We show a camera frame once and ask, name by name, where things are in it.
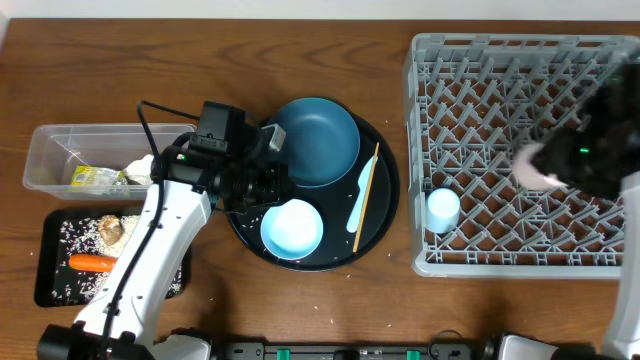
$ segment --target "light blue cup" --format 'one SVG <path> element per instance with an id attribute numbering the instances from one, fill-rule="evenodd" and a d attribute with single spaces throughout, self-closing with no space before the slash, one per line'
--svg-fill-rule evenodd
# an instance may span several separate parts
<path id="1" fill-rule="evenodd" d="M 449 232 L 458 225 L 460 198 L 449 189 L 437 189 L 427 198 L 427 230 L 436 233 Z"/>
<path id="2" fill-rule="evenodd" d="M 323 231 L 318 210 L 299 199 L 272 207 L 260 224 L 264 246 L 284 260 L 298 260 L 311 254 L 320 245 Z"/>

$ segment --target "green tape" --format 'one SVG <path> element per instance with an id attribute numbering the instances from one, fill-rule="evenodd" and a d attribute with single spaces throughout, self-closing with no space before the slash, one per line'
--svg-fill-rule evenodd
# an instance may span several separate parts
<path id="1" fill-rule="evenodd" d="M 417 351 L 417 350 L 407 351 L 407 360 L 420 360 L 420 351 Z"/>
<path id="2" fill-rule="evenodd" d="M 289 349 L 280 349 L 278 350 L 278 360 L 289 360 L 291 357 L 291 350 Z"/>

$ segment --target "blue cup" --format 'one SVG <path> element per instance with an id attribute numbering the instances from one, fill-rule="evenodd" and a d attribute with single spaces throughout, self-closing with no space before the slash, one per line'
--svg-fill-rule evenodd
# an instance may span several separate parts
<path id="1" fill-rule="evenodd" d="M 437 189 L 427 198 L 427 230 L 446 233 L 456 228 L 460 218 L 460 198 L 449 189 Z"/>

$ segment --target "white crumpled item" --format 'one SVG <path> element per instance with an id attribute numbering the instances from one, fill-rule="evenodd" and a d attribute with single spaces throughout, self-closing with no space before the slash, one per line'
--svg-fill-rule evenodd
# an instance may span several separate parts
<path id="1" fill-rule="evenodd" d="M 136 160 L 129 164 L 122 173 L 130 182 L 135 182 L 140 185 L 151 185 L 151 163 L 153 162 L 153 155 L 146 155 L 141 160 Z"/>

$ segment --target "clear plastic bin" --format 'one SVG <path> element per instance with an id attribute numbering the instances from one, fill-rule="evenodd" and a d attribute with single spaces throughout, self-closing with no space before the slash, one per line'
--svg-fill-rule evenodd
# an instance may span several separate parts
<path id="1" fill-rule="evenodd" d="M 162 152 L 191 124 L 149 124 Z M 22 183 L 67 200 L 140 200 L 146 185 L 71 186 L 78 165 L 122 170 L 151 154 L 140 124 L 44 125 L 33 132 Z"/>

